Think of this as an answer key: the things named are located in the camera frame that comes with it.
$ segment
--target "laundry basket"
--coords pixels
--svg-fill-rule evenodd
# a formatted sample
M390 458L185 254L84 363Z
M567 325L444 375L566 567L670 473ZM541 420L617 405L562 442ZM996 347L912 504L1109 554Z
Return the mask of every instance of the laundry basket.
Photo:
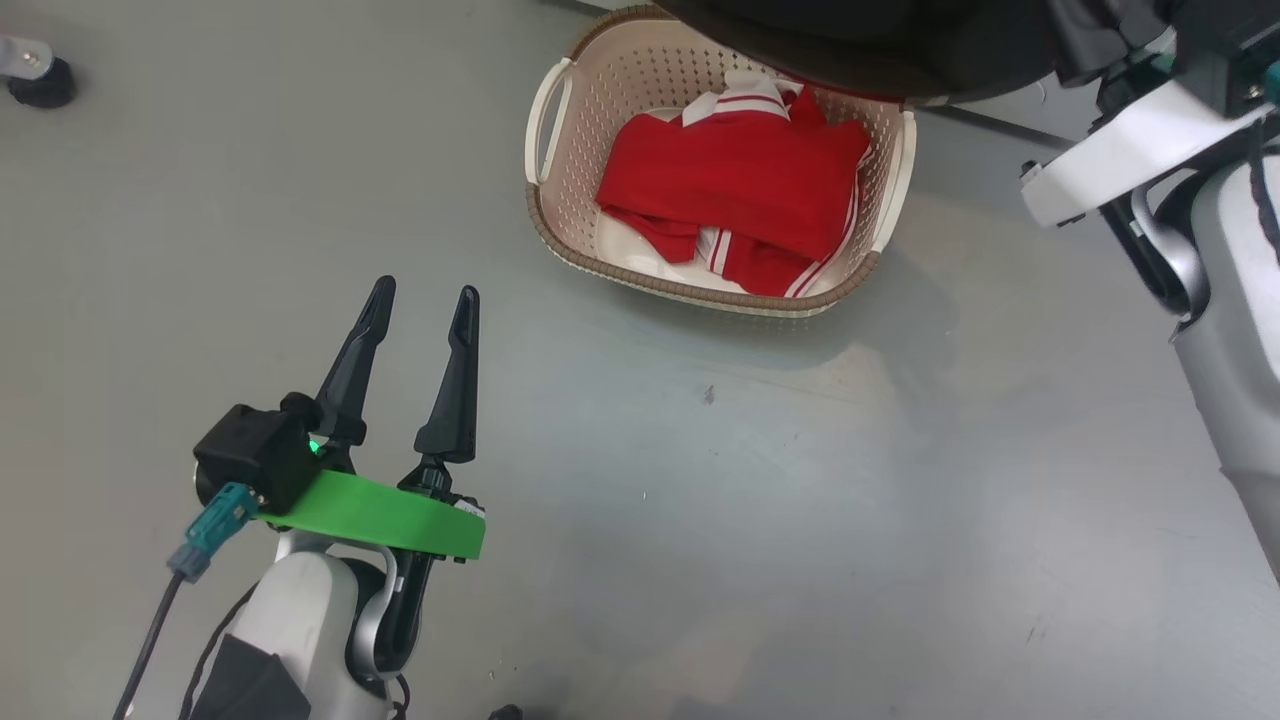
M876 266L897 223L915 159L915 119L893 102L817 90L828 122L859 120L870 155L859 169L854 236L824 270L823 292L764 297L675 282L602 260L595 192L618 129L641 113L684 108L724 88L724 70L777 70L717 45L653 6L604 15L547 73L529 114L525 179L529 214L562 260L636 290L750 315L817 315L854 291ZM559 90L559 101L553 99Z

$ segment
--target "green bracket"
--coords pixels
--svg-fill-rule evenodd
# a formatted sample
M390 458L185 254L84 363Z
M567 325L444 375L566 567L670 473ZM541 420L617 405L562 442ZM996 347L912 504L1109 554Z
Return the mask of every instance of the green bracket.
M445 557L480 557L484 518L358 475L325 470L274 525Z

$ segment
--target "caster wheel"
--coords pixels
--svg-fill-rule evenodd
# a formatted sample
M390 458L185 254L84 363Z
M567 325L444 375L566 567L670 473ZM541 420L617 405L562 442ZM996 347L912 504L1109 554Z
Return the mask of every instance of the caster wheel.
M36 79L9 78L9 95L23 105L52 110L76 99L76 78L72 67L61 58L54 58L49 72Z

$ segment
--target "blue connector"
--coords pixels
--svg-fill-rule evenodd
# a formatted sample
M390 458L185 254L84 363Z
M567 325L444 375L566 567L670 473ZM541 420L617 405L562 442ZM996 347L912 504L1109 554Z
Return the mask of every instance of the blue connector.
M1262 73L1262 94L1272 105L1280 102L1280 61L1271 63Z
M187 542L169 557L166 565L188 583L195 583L209 569L218 548L256 516L253 493L239 483L227 483L187 528Z

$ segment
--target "black cable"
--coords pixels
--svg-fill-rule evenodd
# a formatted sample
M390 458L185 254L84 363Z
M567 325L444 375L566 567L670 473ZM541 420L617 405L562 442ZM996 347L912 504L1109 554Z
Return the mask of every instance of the black cable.
M408 717L406 715L406 712L408 712L408 680L406 680L404 675L401 674L396 675L396 682L401 685L401 693L404 694L404 702L392 703L392 707L396 708L396 715L392 715L392 720L404 720Z
M209 656L214 653L214 648L218 647L218 638L223 637L227 628L236 619L236 615L244 607L248 601L253 597L253 591L257 589L257 583L248 588L236 605L227 611L218 626L214 628L214 634L209 635L209 642L205 643L205 650L200 651L200 660L196 660L196 671L191 675L191 682L187 683L187 692L182 696L182 710L178 711L178 720L189 720L191 711L195 706L196 688L200 687L200 679L205 676L205 664L209 662Z
M1265 120L1253 123L1249 142L1249 192L1253 202L1258 206L1258 224L1262 225L1262 236L1271 243L1276 252L1276 261L1280 263L1280 220L1276 220L1276 209L1271 204L1271 193L1267 192L1266 168L1262 165L1263 155L1274 155L1271 147L1263 147L1267 142Z
M124 720L124 716L128 715L129 706L133 705L133 696L138 692L138 684L142 683L142 673L146 671L147 662L151 661L151 651L156 648L156 639L160 638L160 628L164 626L164 620L169 615L169 609L173 607L173 598L178 596L178 588L182 587L182 573L174 573L173 578L169 579L169 587L164 589L160 607L156 607L156 615L151 619L151 628L147 630L146 639L142 641L138 659L133 661L133 670L129 671L129 679L124 683L124 692L120 694L120 702L115 706L111 720Z

